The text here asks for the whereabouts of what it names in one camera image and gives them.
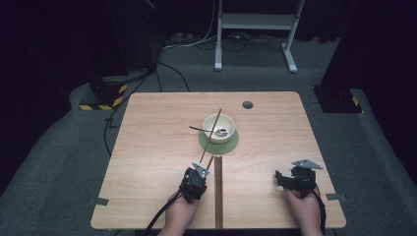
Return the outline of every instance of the gray carpet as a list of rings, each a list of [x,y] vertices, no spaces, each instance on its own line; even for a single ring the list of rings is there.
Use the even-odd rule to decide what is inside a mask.
[[[210,48],[212,44],[201,47]],[[238,50],[243,44],[226,41]],[[336,191],[346,196],[341,203],[347,225],[327,235],[416,235],[417,189],[398,161],[365,94],[352,92],[364,109],[362,114],[323,113],[313,93],[328,66],[337,42],[320,44],[294,41],[292,54],[299,72],[290,74],[279,44],[248,45],[241,51],[223,51],[223,70],[213,70],[214,50],[196,47],[163,49],[159,61],[182,73],[190,91],[294,90],[303,101]],[[187,91],[181,77],[158,65],[164,92]],[[129,83],[127,93],[140,81]],[[69,99],[73,109],[56,122],[31,150],[0,200],[0,235],[114,235],[89,225],[110,156],[104,141],[105,119],[112,111],[78,108],[87,85],[75,89]],[[158,92],[156,74],[137,92]],[[126,103],[115,113],[119,126]],[[107,130],[113,148],[118,127]],[[226,232],[211,232],[211,235]],[[122,231],[118,235],[134,235]],[[276,235],[251,231],[251,235]]]

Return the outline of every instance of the green plate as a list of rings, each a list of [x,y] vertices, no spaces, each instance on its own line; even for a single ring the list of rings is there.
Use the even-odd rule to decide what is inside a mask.
[[[209,142],[209,139],[206,137],[205,132],[200,131],[199,143],[202,146],[202,148],[205,148],[208,142]],[[226,154],[228,152],[233,151],[236,148],[238,143],[239,143],[239,134],[237,133],[237,130],[235,130],[232,137],[230,137],[230,140],[228,140],[226,143],[221,144],[221,145],[210,143],[208,145],[208,152],[210,152],[211,154]]]

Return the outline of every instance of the white bowl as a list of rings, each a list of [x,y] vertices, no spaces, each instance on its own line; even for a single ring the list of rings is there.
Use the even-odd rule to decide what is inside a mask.
[[[209,139],[209,133],[211,131],[212,125],[214,125],[215,118],[217,117],[217,114],[210,115],[208,118],[206,118],[205,122],[203,122],[203,129],[207,130],[208,132],[205,132],[206,137]],[[218,136],[215,131],[218,129],[226,129],[227,135],[226,136]],[[211,135],[211,142],[217,145],[224,144],[230,138],[232,137],[233,133],[235,132],[235,124],[232,120],[232,118],[220,114],[218,117],[217,123],[215,124],[213,133]]]

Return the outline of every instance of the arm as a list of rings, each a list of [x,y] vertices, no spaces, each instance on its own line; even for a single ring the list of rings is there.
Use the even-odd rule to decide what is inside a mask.
[[[194,219],[200,200],[187,203],[184,197],[177,199],[165,212],[165,226],[158,236],[182,236]]]
[[[303,236],[323,236],[320,230],[320,208],[314,194],[309,193],[299,199],[289,190],[284,189],[292,214],[297,220]]]

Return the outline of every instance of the wooden tabletop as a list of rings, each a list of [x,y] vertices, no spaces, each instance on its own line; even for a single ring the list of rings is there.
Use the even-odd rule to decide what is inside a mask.
[[[252,109],[242,106],[254,104]],[[328,201],[334,188],[299,95],[276,92],[134,93],[117,137],[91,226],[96,229],[144,229],[178,186],[203,148],[198,131],[218,109],[230,116],[239,134],[237,147],[223,155],[223,227],[297,227],[275,170],[291,176],[292,161],[310,159],[328,214],[327,227],[346,223],[338,201]],[[205,155],[206,167],[210,153]],[[213,229],[214,165],[190,228]],[[162,228],[164,215],[153,228]]]

